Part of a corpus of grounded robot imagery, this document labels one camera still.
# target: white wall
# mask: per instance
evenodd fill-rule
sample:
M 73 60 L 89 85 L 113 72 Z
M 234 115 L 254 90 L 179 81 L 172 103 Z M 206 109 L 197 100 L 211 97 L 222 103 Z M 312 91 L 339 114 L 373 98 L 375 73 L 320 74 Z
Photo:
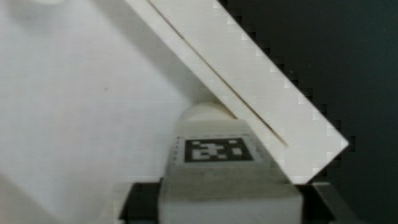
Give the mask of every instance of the white wall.
M 87 223 L 211 101 L 122 0 L 0 0 L 0 223 Z

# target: white surface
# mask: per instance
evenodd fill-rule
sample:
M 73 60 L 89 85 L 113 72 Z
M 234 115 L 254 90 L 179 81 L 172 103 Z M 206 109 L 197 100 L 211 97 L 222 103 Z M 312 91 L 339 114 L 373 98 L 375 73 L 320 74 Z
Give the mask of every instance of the white surface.
M 65 0 L 28 0 L 28 1 L 33 1 L 33 2 L 37 2 L 39 4 L 44 4 L 44 5 L 55 5 L 55 4 L 58 4 L 60 2 L 64 2 Z
M 247 120 L 291 182 L 304 184 L 348 142 L 216 0 L 128 2 L 231 112 Z
M 177 118 L 208 100 L 122 1 L 0 0 L 0 223 L 96 218 L 113 184 L 161 175 Z

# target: dark background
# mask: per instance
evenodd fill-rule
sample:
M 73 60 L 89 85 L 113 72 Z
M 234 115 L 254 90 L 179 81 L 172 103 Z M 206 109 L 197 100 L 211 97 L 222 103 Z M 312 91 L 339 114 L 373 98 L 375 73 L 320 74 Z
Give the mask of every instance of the dark background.
M 316 178 L 398 223 L 398 1 L 220 0 L 351 146 Z

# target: white cardboard panel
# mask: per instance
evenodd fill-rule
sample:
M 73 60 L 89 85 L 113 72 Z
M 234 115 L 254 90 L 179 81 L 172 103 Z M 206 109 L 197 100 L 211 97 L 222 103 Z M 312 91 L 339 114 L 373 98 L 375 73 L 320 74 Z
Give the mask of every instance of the white cardboard panel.
M 234 116 L 245 119 L 293 183 L 309 181 L 348 142 L 216 0 L 128 0 Z

